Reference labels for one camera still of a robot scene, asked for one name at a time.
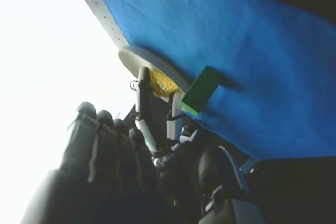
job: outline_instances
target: wire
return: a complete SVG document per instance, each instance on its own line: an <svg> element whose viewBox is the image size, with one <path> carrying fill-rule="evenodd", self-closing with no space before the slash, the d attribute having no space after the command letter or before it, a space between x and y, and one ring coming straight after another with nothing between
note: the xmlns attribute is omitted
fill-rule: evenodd
<svg viewBox="0 0 336 224"><path fill-rule="evenodd" d="M135 84L136 82L139 83L138 81L131 81L131 82L130 82L130 87L131 87L131 89L134 90L134 91L137 90L136 87L134 86L134 84Z"/></svg>

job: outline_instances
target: metal strip with holes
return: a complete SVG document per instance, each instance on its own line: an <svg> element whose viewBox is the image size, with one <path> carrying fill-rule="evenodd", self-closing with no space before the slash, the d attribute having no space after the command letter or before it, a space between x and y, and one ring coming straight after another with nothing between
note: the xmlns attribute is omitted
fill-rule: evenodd
<svg viewBox="0 0 336 224"><path fill-rule="evenodd" d="M108 10L104 0L85 0L100 24L104 27L108 35L118 48L128 45L128 42L121 29Z"/></svg>

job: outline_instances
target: blue table surface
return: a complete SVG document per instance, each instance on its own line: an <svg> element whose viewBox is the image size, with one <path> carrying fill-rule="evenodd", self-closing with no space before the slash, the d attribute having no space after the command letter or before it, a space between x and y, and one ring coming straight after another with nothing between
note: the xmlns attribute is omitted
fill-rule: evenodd
<svg viewBox="0 0 336 224"><path fill-rule="evenodd" d="M336 24L277 0L104 0L130 44L230 78L196 118L249 156L336 155Z"/></svg>

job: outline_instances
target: white plate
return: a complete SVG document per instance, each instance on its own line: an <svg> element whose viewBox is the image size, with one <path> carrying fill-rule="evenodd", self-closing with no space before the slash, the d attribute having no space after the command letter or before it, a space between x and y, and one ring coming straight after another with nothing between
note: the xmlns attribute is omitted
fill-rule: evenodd
<svg viewBox="0 0 336 224"><path fill-rule="evenodd" d="M138 46L127 45L118 52L119 59L125 67L138 78L139 68L155 68L168 76L184 93L189 87L185 78L169 63L158 55Z"/></svg>

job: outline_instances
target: green rectangular block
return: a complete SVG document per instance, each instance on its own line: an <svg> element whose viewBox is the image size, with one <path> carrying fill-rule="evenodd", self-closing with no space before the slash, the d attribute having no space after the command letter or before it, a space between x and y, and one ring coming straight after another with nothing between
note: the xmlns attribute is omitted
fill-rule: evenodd
<svg viewBox="0 0 336 224"><path fill-rule="evenodd" d="M197 116L210 99L223 76L215 69L206 66L188 88L181 100L181 107Z"/></svg>

